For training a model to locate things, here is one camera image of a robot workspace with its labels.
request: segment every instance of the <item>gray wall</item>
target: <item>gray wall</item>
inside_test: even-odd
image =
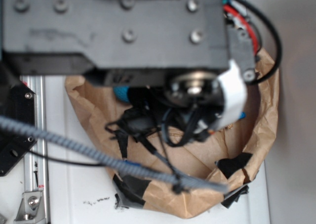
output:
[[[249,1],[273,20],[284,46],[278,136],[266,159],[271,223],[315,223],[316,0]]]

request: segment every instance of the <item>black cable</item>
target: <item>black cable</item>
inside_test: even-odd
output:
[[[235,0],[235,1],[237,1],[238,3],[245,6],[248,10],[250,10],[252,13],[254,13],[265,24],[265,26],[267,27],[267,29],[271,33],[271,35],[275,41],[275,44],[276,44],[275,64],[272,67],[272,69],[267,74],[265,74],[263,77],[249,83],[249,85],[256,85],[256,84],[259,84],[259,83],[269,79],[279,68],[279,66],[281,64],[281,60],[282,60],[282,43],[281,43],[281,39],[279,37],[277,30],[275,29],[275,27],[273,26],[271,21],[260,10],[258,10],[255,6],[253,6],[252,4],[250,4],[249,2],[247,2],[245,0]]]
[[[160,145],[161,145],[161,147],[162,147],[162,150],[163,150],[163,153],[164,153],[164,156],[165,156],[164,158],[165,158],[165,159],[163,159],[163,158],[160,157],[161,155],[158,153],[158,151],[156,152],[155,155],[156,155],[160,160],[162,160],[162,161],[170,168],[170,170],[172,171],[172,173],[173,173],[174,175],[176,175],[176,176],[177,176],[177,179],[180,181],[180,178],[179,178],[177,169],[174,167],[174,165],[171,164],[171,162],[170,162],[170,160],[169,160],[169,157],[168,157],[168,153],[167,153],[166,147],[165,147],[164,144],[163,144],[163,140],[162,140],[161,134],[160,134],[160,132],[159,132],[159,127],[158,127],[157,119],[156,119],[156,117],[155,117],[153,111],[151,110],[151,107],[150,107],[148,104],[147,104],[147,106],[148,106],[148,108],[149,108],[150,116],[152,117],[152,120],[154,121],[156,133],[157,133],[157,135],[158,135],[158,139],[159,139]]]
[[[168,128],[169,128],[169,120],[170,118],[174,118],[176,111],[174,109],[168,109],[165,112],[162,118],[162,122],[161,122],[161,132],[162,132],[163,140],[171,147],[180,147],[188,143],[189,140],[194,135],[194,129],[196,128],[198,121],[201,119],[201,112],[202,112],[202,108],[198,108],[192,113],[187,123],[187,126],[185,130],[183,131],[184,133],[181,140],[177,144],[175,144],[170,139]]]
[[[53,158],[53,157],[49,157],[47,155],[42,155],[36,152],[33,152],[21,145],[19,145],[18,143],[15,142],[15,145],[27,152],[30,152],[31,154],[38,156],[40,158],[46,159],[48,161],[53,161],[53,162],[57,162],[57,163],[61,163],[61,164],[67,164],[67,165],[74,165],[74,166],[86,166],[86,167],[104,167],[104,165],[101,164],[89,164],[89,163],[80,163],[80,162],[74,162],[74,161],[65,161],[65,160],[61,160],[61,159],[57,159],[57,158]]]
[[[117,124],[117,121],[111,122],[111,123],[107,123],[107,124],[104,126],[104,129],[105,129],[107,132],[111,133],[111,134],[115,134],[115,133],[114,133],[114,130],[110,129],[109,126],[116,125],[116,124]]]
[[[185,191],[185,192],[188,192],[188,190],[186,190],[184,188],[184,186],[182,185],[182,182],[181,182],[181,173],[177,168],[175,168],[174,165],[171,164],[170,160],[169,160],[169,156],[168,156],[168,153],[167,153],[167,149],[165,147],[165,145],[163,144],[163,141],[162,141],[162,137],[159,133],[159,131],[157,130],[157,134],[158,134],[158,138],[159,138],[159,141],[160,141],[160,145],[162,146],[162,149],[163,149],[163,152],[164,152],[164,156],[165,156],[165,164],[170,168],[170,170],[172,171],[172,173],[176,176],[176,178],[178,179],[178,183],[175,184],[173,187],[172,187],[172,190],[176,193],[176,194],[179,194],[181,193],[182,191]]]

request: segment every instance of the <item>black bracket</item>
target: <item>black bracket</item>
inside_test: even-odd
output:
[[[24,84],[9,91],[6,103],[0,106],[0,115],[35,125],[35,93]],[[6,176],[36,143],[33,137],[21,137],[0,132],[0,177]]]

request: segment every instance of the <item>red wire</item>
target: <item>red wire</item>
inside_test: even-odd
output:
[[[245,18],[234,8],[232,8],[230,5],[224,5],[224,10],[230,14],[232,14],[234,17],[238,18],[241,23],[246,27],[249,36],[252,38],[253,42],[253,50],[254,54],[257,54],[257,49],[258,49],[258,40],[256,34],[253,32],[251,26],[248,24],[248,22],[245,20]]]

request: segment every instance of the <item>crumpled paper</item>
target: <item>crumpled paper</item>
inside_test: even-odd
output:
[[[274,62],[265,50],[261,50],[259,56],[261,60],[256,69],[260,74],[266,74]],[[93,144],[106,154],[121,159],[119,144],[116,140],[110,140],[113,135],[104,130],[104,125],[117,120],[130,105],[118,101],[112,88],[95,88],[81,76],[68,77],[65,86],[76,115]],[[277,71],[259,86],[248,87],[245,119],[216,132],[204,143],[194,142],[179,148],[166,146],[170,161],[179,170],[191,176],[228,183],[230,191],[253,181],[276,138],[278,97]],[[181,138],[181,133],[174,130],[172,136],[177,140]],[[157,135],[154,134],[148,139],[162,153]],[[130,161],[170,173],[165,164],[132,138],[129,138],[127,152]],[[235,158],[241,152],[251,153],[253,156],[243,169],[226,179],[216,167],[215,161]],[[116,174],[109,168],[107,171],[111,178]],[[143,200],[146,201],[144,209],[186,219],[209,210],[222,202],[224,196],[209,189],[194,189],[190,193],[175,195],[171,185],[153,180],[147,187]]]

